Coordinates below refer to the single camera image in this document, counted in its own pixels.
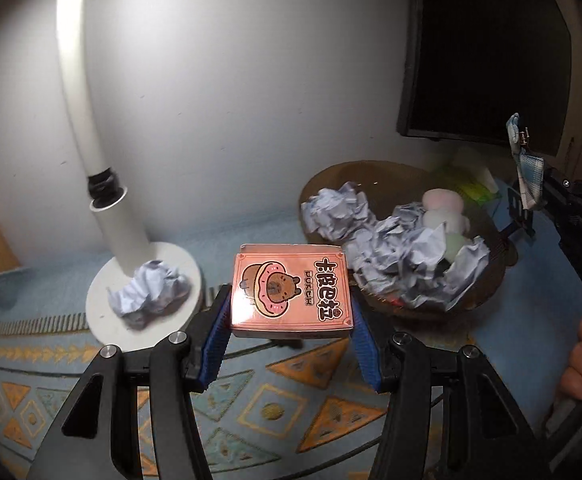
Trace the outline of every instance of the woven basket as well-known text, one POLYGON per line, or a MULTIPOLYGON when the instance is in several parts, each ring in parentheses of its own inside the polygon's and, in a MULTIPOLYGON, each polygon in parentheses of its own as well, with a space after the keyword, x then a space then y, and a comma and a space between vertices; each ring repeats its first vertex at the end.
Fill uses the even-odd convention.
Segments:
MULTIPOLYGON (((339 189, 346 182, 359 184, 356 189, 366 193, 369 207, 379 220, 391 215, 396 205, 420 202, 423 193, 429 189, 449 188, 449 183, 442 182, 439 176, 418 168, 380 160, 361 160, 337 164, 318 173, 300 193, 299 205, 324 187, 339 189)), ((399 301, 388 301, 381 296, 362 290, 369 304, 376 310, 390 315, 410 319, 444 321, 449 319, 449 316, 473 310, 490 298, 504 277, 506 245, 490 216, 478 204, 465 199, 464 215, 471 223, 471 230, 467 237, 481 236, 484 238, 490 255, 487 267, 455 307, 448 312, 441 312, 436 306, 424 303, 413 309, 404 306, 399 301)), ((300 215, 300 222, 308 243, 333 244, 318 233, 308 233, 302 215, 300 215)), ((357 286, 351 273, 349 276, 349 284, 357 286)))

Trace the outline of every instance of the lamp base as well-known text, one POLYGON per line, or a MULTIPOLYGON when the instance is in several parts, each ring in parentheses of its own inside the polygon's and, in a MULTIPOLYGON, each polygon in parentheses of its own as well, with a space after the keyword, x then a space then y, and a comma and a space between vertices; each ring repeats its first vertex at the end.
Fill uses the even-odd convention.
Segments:
POLYGON ((116 316, 108 304, 107 289, 120 290, 131 278, 122 272, 116 258, 111 258, 97 273, 87 293, 86 314, 88 327, 103 345, 114 344, 129 352, 150 348, 171 332, 185 327, 197 312, 202 300, 202 275, 188 251, 167 242, 153 242, 155 259, 169 267, 177 267, 191 283, 191 292, 185 302, 172 314, 157 316, 142 330, 129 328, 116 316))

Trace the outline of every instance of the green object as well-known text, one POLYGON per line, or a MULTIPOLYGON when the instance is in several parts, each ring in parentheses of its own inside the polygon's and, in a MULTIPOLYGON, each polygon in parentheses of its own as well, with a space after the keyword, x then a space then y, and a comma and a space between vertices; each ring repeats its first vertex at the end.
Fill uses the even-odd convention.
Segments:
POLYGON ((462 198, 473 200, 480 206, 499 196, 486 189, 471 173, 462 168, 444 166, 434 171, 434 175, 446 183, 447 189, 460 193, 462 198))
POLYGON ((458 256, 458 252, 465 244, 471 243, 471 240, 468 238, 463 237, 463 235, 458 235, 455 233, 447 233, 445 235, 445 241, 447 243, 447 250, 445 251, 445 259, 447 262, 452 264, 456 256, 458 256))

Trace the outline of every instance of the donut illustration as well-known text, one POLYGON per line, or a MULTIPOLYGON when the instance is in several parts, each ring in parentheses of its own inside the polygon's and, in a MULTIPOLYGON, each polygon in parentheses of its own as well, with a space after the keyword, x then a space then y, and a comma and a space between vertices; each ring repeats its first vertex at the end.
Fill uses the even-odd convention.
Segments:
POLYGON ((240 288, 260 314, 267 317, 282 316, 289 300, 302 293, 296 285, 298 276, 291 276, 279 262, 266 262, 248 266, 242 272, 240 288))

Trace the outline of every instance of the crumpled paper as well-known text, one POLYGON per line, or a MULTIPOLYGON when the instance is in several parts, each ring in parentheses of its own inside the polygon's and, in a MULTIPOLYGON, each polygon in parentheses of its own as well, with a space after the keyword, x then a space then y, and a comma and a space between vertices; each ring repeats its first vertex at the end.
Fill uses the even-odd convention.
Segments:
POLYGON ((363 193, 357 194, 353 206, 353 189, 351 183, 339 191, 322 189, 317 197, 302 204, 309 231, 340 242, 357 284, 368 292, 401 299, 412 308, 425 302, 445 311, 453 308, 489 262, 484 240, 476 237, 463 246, 449 266, 443 261, 447 249, 445 225, 423 227, 421 203, 397 206, 391 216, 378 221, 361 202, 366 202, 363 193), (343 214, 343 195, 351 204, 348 211, 352 218, 343 214))
POLYGON ((107 290, 113 312, 130 327, 140 329, 175 301, 186 299, 191 284, 177 269, 153 260, 135 269, 133 280, 122 290, 107 290))
POLYGON ((339 190, 323 188, 300 208, 309 232, 318 231, 325 240, 344 240, 360 226, 375 222, 367 196, 356 193, 352 182, 339 190))

